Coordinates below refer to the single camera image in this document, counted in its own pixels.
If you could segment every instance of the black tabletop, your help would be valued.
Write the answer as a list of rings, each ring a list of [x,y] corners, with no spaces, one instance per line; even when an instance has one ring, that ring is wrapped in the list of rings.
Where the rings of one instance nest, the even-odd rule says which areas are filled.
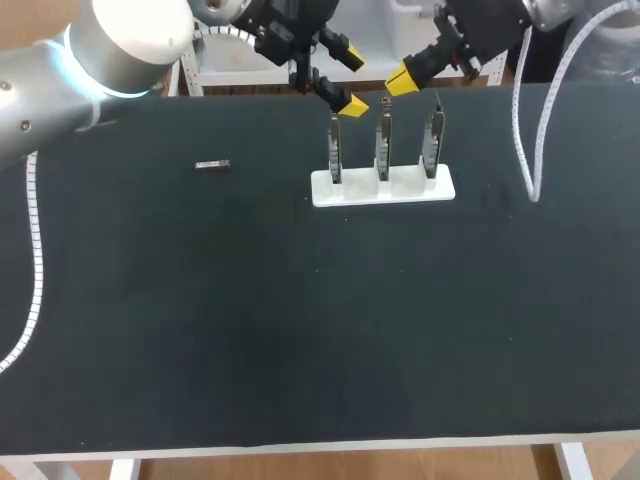
[[[42,152],[44,303],[0,376],[0,455],[639,429],[640,90],[563,87],[537,205],[510,93],[440,92],[452,202],[314,208],[314,98],[157,100]],[[395,102],[394,163],[433,104]],[[373,164],[378,112],[344,122],[345,167]],[[0,226],[4,357],[32,288],[21,165]]]

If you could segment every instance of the table leg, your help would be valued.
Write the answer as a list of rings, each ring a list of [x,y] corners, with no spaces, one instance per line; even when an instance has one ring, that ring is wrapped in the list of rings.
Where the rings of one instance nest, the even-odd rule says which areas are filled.
[[[80,480],[70,464],[64,462],[1,462],[16,480]]]
[[[138,480],[141,460],[114,460],[109,480]]]
[[[562,480],[593,480],[587,454],[581,443],[554,445]]]

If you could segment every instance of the white holder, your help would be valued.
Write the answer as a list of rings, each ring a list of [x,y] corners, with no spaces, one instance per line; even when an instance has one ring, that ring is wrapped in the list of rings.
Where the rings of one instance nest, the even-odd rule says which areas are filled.
[[[343,169],[340,185],[334,185],[329,170],[313,172],[311,191],[316,207],[435,202],[456,197],[449,167],[440,164],[436,178],[428,179],[422,157],[417,165],[391,167],[388,182],[380,181],[376,164]]]

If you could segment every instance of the white-and-black cable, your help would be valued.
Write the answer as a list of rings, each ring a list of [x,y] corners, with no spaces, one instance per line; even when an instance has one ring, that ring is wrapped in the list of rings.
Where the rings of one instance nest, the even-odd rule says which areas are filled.
[[[33,332],[38,324],[42,292],[44,289],[44,257],[42,254],[42,238],[40,236],[40,216],[38,214],[38,195],[36,192],[36,168],[38,152],[33,152],[27,158],[27,206],[29,208],[29,227],[31,229],[31,244],[33,249],[33,297],[22,336],[13,350],[0,362],[0,374],[7,370],[22,355],[27,348]]]

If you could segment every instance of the wooden floor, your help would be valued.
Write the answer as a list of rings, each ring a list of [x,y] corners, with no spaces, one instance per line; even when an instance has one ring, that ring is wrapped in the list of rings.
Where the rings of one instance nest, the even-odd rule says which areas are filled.
[[[0,51],[51,37],[78,0],[0,0]],[[640,442],[586,446],[595,480],[608,480]],[[83,480],[107,480],[110,462],[80,462]],[[243,456],[143,462],[141,480],[560,480],[553,448],[465,448]],[[0,480],[12,477],[0,467]]]

